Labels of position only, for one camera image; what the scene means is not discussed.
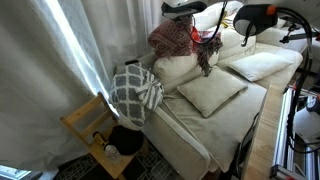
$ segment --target cable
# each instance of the cable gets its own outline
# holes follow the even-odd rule
[[[221,22],[222,22],[222,19],[223,19],[223,16],[224,16],[224,11],[225,11],[225,9],[226,9],[226,7],[227,7],[227,4],[228,4],[228,1],[224,1],[224,2],[223,2],[217,27],[216,27],[213,35],[211,36],[211,38],[208,39],[207,41],[205,41],[205,42],[198,42],[198,41],[194,40],[194,39],[192,38],[191,34],[190,34],[190,33],[188,32],[188,30],[186,29],[186,27],[184,28],[184,29],[187,31],[189,37],[191,38],[191,40],[192,40],[194,43],[196,43],[196,44],[203,44],[203,45],[204,45],[204,44],[208,44],[209,42],[211,42],[211,40],[212,40],[213,38],[215,38],[215,36],[217,35],[217,32],[218,32],[218,30],[219,30],[219,28],[220,28],[220,24],[221,24]]]
[[[319,33],[319,31],[318,31],[316,28],[312,27],[312,29],[313,29],[315,32]]]
[[[196,18],[194,18],[194,16],[192,15],[192,19],[193,19],[193,26],[196,27]]]
[[[242,151],[242,148],[243,148],[243,143],[245,141],[245,139],[247,138],[247,136],[249,135],[249,133],[253,130],[253,128],[255,127],[256,123],[257,123],[257,117],[259,115],[259,112],[254,116],[253,118],[253,122],[249,128],[249,130],[247,131],[246,135],[244,136],[243,138],[243,141],[241,141],[240,145],[239,145],[239,150],[238,150],[238,156],[237,156],[237,159],[236,159],[236,173],[239,175],[239,177],[241,177],[241,170],[239,168],[239,164],[240,164],[240,156],[241,156],[241,151]]]
[[[297,85],[296,85],[296,90],[295,90],[295,94],[294,97],[292,99],[292,104],[290,107],[290,111],[288,114],[288,120],[287,120],[287,145],[290,146],[291,149],[293,149],[295,152],[297,153],[302,153],[302,154],[307,154],[307,153],[313,153],[316,152],[320,149],[320,147],[315,148],[313,150],[310,151],[300,151],[297,150],[293,147],[292,145],[292,141],[297,142],[299,144],[303,144],[303,145],[316,145],[319,144],[318,142],[313,142],[313,143],[300,143],[298,142],[294,137],[293,137],[293,120],[294,120],[294,115],[295,115],[295,108],[297,107],[298,104],[298,100],[299,100],[299,96],[302,90],[302,86],[303,83],[306,79],[306,77],[308,76],[308,73],[311,69],[312,66],[312,30],[311,30],[311,26],[308,23],[308,21],[302,17],[300,14],[298,14],[297,12],[290,10],[288,8],[278,8],[279,12],[285,13],[290,15],[291,17],[295,18],[299,24],[302,25],[303,29],[305,30],[306,36],[307,36],[307,43],[308,43],[308,47],[307,47],[307,58],[303,67],[303,72],[300,76],[300,78],[297,81]]]

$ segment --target metal stand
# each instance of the metal stand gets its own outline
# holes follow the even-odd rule
[[[294,90],[289,88],[284,94],[283,104],[279,122],[279,129],[277,135],[277,142],[275,154],[273,159],[273,166],[270,171],[271,179],[296,179],[296,180],[319,180],[320,179],[320,156],[319,152],[309,154],[299,154],[294,152],[289,146],[287,141],[286,123],[289,114],[292,97]],[[307,98],[307,102],[311,102],[317,94],[303,90],[302,97]],[[295,148],[301,148],[302,151],[311,150],[310,147],[299,147],[299,144],[294,144]]]

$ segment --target blanket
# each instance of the blanket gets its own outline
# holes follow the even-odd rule
[[[110,92],[109,101],[119,113],[119,123],[137,131],[163,99],[159,79],[141,62],[129,64],[118,72]]]

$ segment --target beige pillow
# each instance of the beige pillow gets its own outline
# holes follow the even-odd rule
[[[246,87],[241,80],[215,66],[208,77],[200,76],[177,89],[204,117],[209,117],[221,104]]]
[[[278,72],[292,62],[271,53],[258,53],[228,64],[249,81],[257,81]]]
[[[159,77],[163,85],[173,82],[174,80],[183,77],[188,72],[198,67],[198,55],[192,53],[191,56],[173,56],[159,58],[153,66],[154,73]],[[209,59],[211,66],[218,61],[219,54],[214,53]]]
[[[242,47],[245,37],[236,30],[222,27],[220,31],[223,46],[219,49],[219,60],[243,53],[256,44],[256,36],[250,36],[247,45]]]

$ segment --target black bag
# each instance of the black bag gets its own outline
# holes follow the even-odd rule
[[[115,126],[109,136],[110,144],[114,145],[120,154],[132,155],[136,153],[143,144],[143,133],[134,131],[123,126]]]

